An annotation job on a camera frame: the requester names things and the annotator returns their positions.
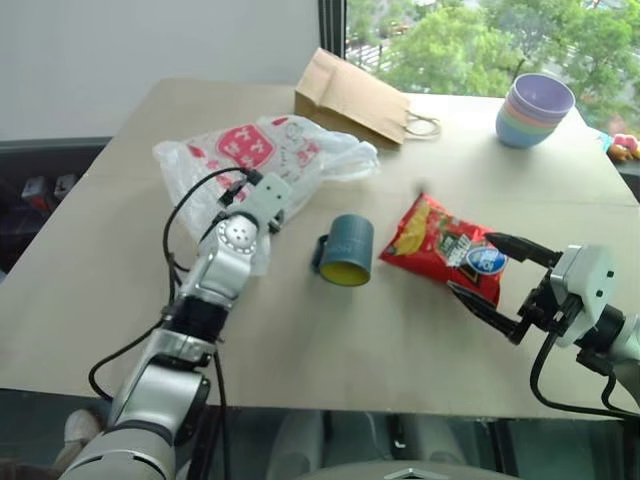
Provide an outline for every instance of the white wall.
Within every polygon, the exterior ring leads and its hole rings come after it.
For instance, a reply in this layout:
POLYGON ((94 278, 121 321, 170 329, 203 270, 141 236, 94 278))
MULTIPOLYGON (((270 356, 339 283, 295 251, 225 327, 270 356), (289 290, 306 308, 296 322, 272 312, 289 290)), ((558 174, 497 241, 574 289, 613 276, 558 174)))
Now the white wall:
POLYGON ((296 83, 316 0, 0 0, 0 140, 113 135, 159 79, 296 83))

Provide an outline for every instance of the toy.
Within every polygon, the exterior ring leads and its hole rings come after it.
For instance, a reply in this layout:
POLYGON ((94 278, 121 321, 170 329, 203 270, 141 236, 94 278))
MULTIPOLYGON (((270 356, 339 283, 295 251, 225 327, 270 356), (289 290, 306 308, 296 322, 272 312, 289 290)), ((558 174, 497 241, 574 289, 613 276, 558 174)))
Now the toy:
POLYGON ((617 134, 607 148, 607 156, 614 163, 640 159, 640 146, 633 135, 617 134))

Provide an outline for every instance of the stacked bowls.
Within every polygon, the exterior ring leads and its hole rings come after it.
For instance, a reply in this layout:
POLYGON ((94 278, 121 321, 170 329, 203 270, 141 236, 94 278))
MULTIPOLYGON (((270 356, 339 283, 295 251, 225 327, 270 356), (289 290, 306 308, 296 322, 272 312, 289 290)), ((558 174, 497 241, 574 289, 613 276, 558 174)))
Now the stacked bowls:
POLYGON ((553 133, 575 101, 559 80, 540 73, 520 75, 498 113, 498 138, 515 148, 537 145, 553 133))

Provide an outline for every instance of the red snack bag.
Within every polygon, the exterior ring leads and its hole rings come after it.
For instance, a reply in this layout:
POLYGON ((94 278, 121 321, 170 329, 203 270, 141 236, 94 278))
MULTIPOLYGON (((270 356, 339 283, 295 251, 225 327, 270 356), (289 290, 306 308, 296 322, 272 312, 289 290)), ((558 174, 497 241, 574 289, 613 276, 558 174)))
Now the red snack bag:
POLYGON ((490 231, 454 217, 421 194, 380 258, 438 282, 459 283, 497 305, 507 257, 485 240, 490 231))

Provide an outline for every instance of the window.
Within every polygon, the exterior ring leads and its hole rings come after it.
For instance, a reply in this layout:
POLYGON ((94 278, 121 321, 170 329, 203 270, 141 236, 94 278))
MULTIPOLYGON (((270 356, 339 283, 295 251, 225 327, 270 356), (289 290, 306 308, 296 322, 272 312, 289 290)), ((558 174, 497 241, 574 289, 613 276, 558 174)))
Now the window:
POLYGON ((640 136, 640 0, 347 0, 348 61, 407 92, 564 81, 592 127, 640 136))

